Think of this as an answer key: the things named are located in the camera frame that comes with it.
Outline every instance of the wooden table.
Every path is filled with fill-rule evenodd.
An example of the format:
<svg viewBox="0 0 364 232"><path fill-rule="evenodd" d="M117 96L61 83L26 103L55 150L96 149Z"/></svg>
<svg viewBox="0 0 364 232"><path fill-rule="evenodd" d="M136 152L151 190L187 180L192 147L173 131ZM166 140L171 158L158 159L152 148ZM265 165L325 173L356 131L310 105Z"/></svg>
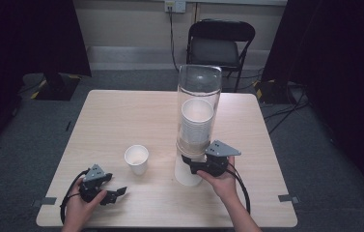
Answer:
<svg viewBox="0 0 364 232"><path fill-rule="evenodd" d="M37 224L62 226L59 206L70 183L97 163L114 176L103 189L127 191L116 204L97 207L89 227L232 227L206 181L185 187L176 180L177 118L177 92L91 91L46 195L57 197L56 203L42 205ZM261 227L296 226L293 204L278 199L288 191L253 95L221 94L214 139L242 152L236 168L249 192L255 221ZM143 176L134 175L124 160L133 144L150 152Z"/></svg>

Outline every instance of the white paper cup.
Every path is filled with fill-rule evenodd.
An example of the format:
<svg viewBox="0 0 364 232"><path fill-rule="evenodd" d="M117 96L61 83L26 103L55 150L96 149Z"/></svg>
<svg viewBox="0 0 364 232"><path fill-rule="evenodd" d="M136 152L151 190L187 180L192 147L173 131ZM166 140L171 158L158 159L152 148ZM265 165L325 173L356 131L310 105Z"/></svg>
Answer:
<svg viewBox="0 0 364 232"><path fill-rule="evenodd" d="M214 110L208 101L190 99L182 105L181 137L187 143L209 140Z"/></svg>
<svg viewBox="0 0 364 232"><path fill-rule="evenodd" d="M190 166L182 161L182 155L191 158L193 161L204 161L204 154L189 156L182 152L179 144L176 144L176 162L175 162L175 177L178 182L184 186L197 186L202 181L199 175L191 174Z"/></svg>
<svg viewBox="0 0 364 232"><path fill-rule="evenodd" d="M125 161L136 175L142 175L148 169L149 152L142 145L133 145L125 152Z"/></svg>

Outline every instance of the gray carpet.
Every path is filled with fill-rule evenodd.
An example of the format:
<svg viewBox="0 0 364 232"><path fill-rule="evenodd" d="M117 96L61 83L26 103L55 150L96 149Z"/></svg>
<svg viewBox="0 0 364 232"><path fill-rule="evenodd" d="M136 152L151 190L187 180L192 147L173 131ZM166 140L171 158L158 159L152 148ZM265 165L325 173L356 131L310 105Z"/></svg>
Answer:
<svg viewBox="0 0 364 232"><path fill-rule="evenodd" d="M257 71L243 75L257 75ZM41 74L24 76L26 86L22 89L41 78ZM243 79L240 85L245 87L251 80L254 78ZM224 80L225 91L231 91L228 87L233 87L234 81ZM33 101L30 96L34 89L23 92L19 111L0 134L0 231L59 231L38 227L39 208L32 202L46 195L89 91L176 91L177 82L177 73L172 70L93 71L92 78L79 82L70 101ZM294 88L297 99L301 91ZM240 92L249 94L254 90L244 88ZM260 107L268 116L288 105ZM272 130L285 115L267 119L267 128ZM271 134L271 141L288 190L300 203L294 204L298 217L295 228L264 231L364 231L364 178L333 145L325 123L310 106L286 118Z"/></svg>

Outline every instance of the black folding chair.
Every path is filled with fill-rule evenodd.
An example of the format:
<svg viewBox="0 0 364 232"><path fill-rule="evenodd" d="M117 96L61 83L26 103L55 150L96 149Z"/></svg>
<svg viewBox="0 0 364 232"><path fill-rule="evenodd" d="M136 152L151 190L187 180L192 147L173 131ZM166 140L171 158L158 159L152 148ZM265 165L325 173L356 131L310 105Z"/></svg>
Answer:
<svg viewBox="0 0 364 232"><path fill-rule="evenodd" d="M247 48L255 37L254 27L247 22L203 19L188 31L186 64L210 65L222 71L238 72L234 92L238 89ZM238 43L245 46L238 53Z"/></svg>

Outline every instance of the black tape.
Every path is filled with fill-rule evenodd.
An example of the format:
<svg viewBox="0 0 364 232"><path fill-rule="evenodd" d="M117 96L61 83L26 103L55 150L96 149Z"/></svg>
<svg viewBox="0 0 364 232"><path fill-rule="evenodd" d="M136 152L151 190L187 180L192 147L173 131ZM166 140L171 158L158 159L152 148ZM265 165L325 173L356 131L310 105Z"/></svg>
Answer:
<svg viewBox="0 0 364 232"><path fill-rule="evenodd" d="M42 200L35 200L31 206L40 207L41 205L55 205L56 197L44 197Z"/></svg>
<svg viewBox="0 0 364 232"><path fill-rule="evenodd" d="M278 195L278 199L280 200L280 202L291 201L291 202L293 202L293 204L297 204L300 202L300 200L297 196L290 196L289 194Z"/></svg>

